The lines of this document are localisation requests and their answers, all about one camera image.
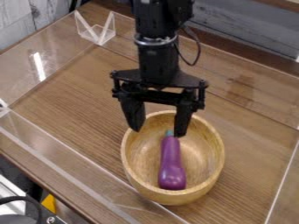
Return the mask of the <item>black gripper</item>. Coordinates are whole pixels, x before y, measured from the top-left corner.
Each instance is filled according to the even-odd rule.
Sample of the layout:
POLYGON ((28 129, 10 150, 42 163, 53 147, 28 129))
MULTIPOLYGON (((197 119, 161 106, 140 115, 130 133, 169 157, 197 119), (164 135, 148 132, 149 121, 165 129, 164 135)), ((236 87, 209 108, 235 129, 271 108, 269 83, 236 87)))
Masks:
POLYGON ((181 57, 176 44, 138 48, 138 68, 110 73, 117 98, 129 128, 138 132, 145 122, 145 103, 176 107, 173 135, 184 137, 192 111, 204 109, 205 80, 186 74, 178 66, 181 57))

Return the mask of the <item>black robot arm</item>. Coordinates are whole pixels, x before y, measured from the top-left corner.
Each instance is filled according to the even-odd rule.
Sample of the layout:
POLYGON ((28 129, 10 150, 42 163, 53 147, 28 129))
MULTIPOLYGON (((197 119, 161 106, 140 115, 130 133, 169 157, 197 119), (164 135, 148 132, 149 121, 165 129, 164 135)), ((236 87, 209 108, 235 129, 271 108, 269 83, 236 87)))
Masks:
POLYGON ((138 68, 110 73, 112 96, 134 131, 144 125, 148 102, 176 107, 173 135, 182 137, 192 113, 204 108, 208 87, 205 80, 178 66, 182 55, 177 31, 192 34, 184 23, 192 18, 193 0, 130 0, 130 4, 138 68))

